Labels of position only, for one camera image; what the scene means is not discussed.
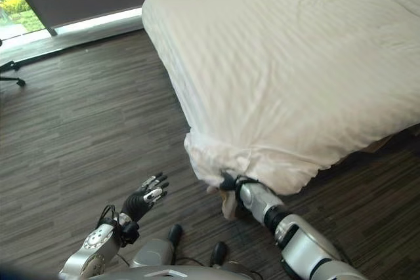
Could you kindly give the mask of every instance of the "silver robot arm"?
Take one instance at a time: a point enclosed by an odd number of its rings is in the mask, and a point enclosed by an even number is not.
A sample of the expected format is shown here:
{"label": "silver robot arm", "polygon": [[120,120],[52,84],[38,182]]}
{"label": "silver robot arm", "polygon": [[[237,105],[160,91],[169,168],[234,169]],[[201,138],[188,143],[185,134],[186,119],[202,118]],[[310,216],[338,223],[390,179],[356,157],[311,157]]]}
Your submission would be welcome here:
{"label": "silver robot arm", "polygon": [[[133,244],[138,234],[137,222],[164,197],[169,184],[162,173],[152,176],[124,202],[121,213],[114,206],[107,206],[102,212],[95,230],[84,240],[81,248],[71,255],[60,271],[63,279],[89,278],[104,273],[105,265],[126,244]],[[105,217],[111,210],[111,217]]]}
{"label": "silver robot arm", "polygon": [[273,234],[282,264],[294,279],[367,280],[341,258],[338,250],[307,221],[288,211],[265,185],[239,177],[237,198]]}

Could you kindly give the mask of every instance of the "chair leg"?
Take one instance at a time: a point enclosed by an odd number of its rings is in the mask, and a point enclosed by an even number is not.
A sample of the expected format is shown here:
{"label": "chair leg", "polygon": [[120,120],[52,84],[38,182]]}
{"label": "chair leg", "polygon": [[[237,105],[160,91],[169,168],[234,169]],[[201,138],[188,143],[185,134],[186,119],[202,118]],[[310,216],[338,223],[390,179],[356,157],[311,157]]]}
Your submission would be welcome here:
{"label": "chair leg", "polygon": [[21,78],[0,77],[0,81],[16,81],[16,84],[23,87],[26,82]]}

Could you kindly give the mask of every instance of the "white bedsheet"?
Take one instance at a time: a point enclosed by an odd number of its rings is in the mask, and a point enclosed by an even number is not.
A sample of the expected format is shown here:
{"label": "white bedsheet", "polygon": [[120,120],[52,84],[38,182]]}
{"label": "white bedsheet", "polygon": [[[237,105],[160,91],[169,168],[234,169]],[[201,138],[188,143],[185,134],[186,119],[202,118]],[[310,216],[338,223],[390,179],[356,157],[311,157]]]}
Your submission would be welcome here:
{"label": "white bedsheet", "polygon": [[420,0],[146,0],[198,178],[298,192],[420,123]]}

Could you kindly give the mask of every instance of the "white bed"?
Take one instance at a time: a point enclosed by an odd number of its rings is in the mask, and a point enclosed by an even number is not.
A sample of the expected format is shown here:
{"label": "white bed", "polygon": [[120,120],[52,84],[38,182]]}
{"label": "white bed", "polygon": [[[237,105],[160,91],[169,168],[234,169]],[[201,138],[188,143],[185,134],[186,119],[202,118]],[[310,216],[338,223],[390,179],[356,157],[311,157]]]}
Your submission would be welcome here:
{"label": "white bed", "polygon": [[211,186],[228,169],[296,193],[420,123],[420,0],[146,0],[142,19]]}

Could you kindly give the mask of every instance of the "wood-patterned floor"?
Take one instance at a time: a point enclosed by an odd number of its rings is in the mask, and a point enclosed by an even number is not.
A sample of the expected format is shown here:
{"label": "wood-patterned floor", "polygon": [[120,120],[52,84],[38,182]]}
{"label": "wood-patterned floor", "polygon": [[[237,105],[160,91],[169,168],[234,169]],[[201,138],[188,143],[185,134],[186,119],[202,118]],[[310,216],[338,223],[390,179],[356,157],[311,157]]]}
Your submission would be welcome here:
{"label": "wood-patterned floor", "polygon": [[[144,31],[22,68],[27,86],[0,83],[0,262],[57,272],[107,203],[147,176],[169,195],[141,221],[142,239],[180,222],[180,254],[208,262],[223,240],[230,258],[265,279],[288,279],[270,234],[221,215],[183,148],[188,130]],[[375,155],[356,154],[285,198],[370,279],[420,279],[420,143],[402,133]],[[110,270],[122,268],[115,259]]]}

